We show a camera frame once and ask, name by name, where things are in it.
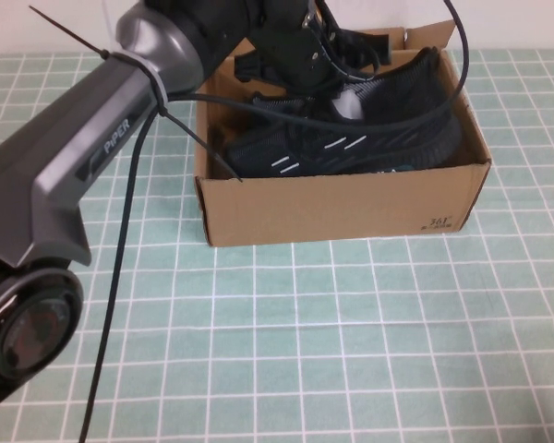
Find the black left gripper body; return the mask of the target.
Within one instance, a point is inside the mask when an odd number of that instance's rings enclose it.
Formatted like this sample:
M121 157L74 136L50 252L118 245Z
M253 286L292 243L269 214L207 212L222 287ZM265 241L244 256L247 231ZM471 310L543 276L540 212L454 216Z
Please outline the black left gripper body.
M262 1L248 40L282 79L286 90L325 90L339 82L323 48L314 1Z

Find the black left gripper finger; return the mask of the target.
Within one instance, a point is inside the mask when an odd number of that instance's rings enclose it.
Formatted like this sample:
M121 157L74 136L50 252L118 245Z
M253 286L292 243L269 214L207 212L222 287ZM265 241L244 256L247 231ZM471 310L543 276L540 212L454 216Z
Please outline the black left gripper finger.
M344 67L379 69L391 63L389 34L368 34L354 30L336 30L331 35L334 52Z
M282 83L282 79L278 72L257 50L235 57L234 76L243 83L252 80L268 84Z

